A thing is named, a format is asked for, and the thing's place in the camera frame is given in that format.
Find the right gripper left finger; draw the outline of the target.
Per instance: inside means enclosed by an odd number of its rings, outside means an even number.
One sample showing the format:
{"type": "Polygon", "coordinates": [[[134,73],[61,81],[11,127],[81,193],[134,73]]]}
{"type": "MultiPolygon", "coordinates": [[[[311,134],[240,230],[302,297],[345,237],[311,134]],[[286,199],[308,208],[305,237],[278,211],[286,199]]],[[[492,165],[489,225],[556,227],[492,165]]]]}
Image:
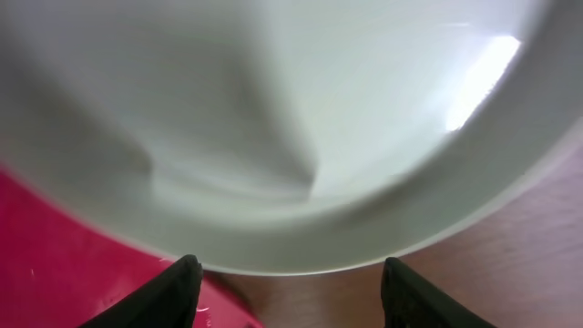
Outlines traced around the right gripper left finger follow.
{"type": "Polygon", "coordinates": [[[186,255],[82,328],[191,328],[197,312],[203,270],[186,255]]]}

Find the red plastic tray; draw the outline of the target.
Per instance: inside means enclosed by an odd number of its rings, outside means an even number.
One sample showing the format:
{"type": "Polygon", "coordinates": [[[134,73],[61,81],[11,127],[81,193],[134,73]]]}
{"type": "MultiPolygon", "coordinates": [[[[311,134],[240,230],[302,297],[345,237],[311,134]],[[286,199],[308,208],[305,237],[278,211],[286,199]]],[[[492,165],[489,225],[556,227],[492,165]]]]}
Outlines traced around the red plastic tray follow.
{"type": "Polygon", "coordinates": [[[78,327],[171,261],[103,236],[1,175],[1,324],[78,327]]]}

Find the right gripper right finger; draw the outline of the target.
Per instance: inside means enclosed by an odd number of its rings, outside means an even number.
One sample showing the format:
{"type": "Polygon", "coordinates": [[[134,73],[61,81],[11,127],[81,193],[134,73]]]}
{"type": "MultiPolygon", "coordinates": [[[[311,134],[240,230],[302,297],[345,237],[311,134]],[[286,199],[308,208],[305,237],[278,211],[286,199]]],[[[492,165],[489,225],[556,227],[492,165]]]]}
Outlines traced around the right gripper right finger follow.
{"type": "Polygon", "coordinates": [[[404,262],[384,262],[381,285],[385,328],[494,328],[404,262]]]}

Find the white plate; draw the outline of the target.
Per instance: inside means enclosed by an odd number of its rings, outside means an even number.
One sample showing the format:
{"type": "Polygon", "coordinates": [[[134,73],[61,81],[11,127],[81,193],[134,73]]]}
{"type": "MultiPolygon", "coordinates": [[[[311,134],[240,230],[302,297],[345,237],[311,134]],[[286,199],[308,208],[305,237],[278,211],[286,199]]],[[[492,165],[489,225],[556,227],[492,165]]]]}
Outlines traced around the white plate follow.
{"type": "Polygon", "coordinates": [[[418,251],[581,139],[579,1],[1,4],[2,166],[213,271],[418,251]]]}

